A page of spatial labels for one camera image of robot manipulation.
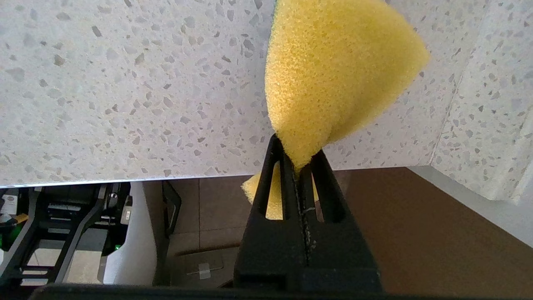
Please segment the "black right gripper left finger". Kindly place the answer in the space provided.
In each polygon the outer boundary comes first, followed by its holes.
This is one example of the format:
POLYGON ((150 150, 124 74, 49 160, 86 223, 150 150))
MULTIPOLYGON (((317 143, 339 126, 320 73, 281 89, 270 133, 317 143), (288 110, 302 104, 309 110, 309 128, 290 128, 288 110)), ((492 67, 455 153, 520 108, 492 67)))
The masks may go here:
POLYGON ((246 230, 234 266, 233 285, 241 289, 298 291, 306 264, 294 167, 276 135, 269 141, 246 230), (278 163, 282 219, 266 217, 278 163))

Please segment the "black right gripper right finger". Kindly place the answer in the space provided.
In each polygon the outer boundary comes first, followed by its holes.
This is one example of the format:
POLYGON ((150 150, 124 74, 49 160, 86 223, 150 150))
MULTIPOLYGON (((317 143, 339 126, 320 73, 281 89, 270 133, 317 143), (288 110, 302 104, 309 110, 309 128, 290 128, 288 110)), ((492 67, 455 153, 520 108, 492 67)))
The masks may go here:
POLYGON ((377 271, 323 151, 314 155, 299 174, 299 202, 308 266, 377 271))

